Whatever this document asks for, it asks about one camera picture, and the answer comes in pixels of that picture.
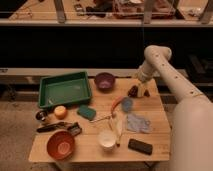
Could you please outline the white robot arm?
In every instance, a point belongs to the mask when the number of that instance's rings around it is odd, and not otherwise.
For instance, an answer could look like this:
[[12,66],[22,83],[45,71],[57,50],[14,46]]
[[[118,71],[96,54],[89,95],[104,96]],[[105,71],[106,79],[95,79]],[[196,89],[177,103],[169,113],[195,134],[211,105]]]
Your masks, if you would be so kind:
[[168,62],[171,56],[169,47],[149,45],[137,71],[142,83],[158,72],[177,101],[169,171],[213,171],[213,102]]

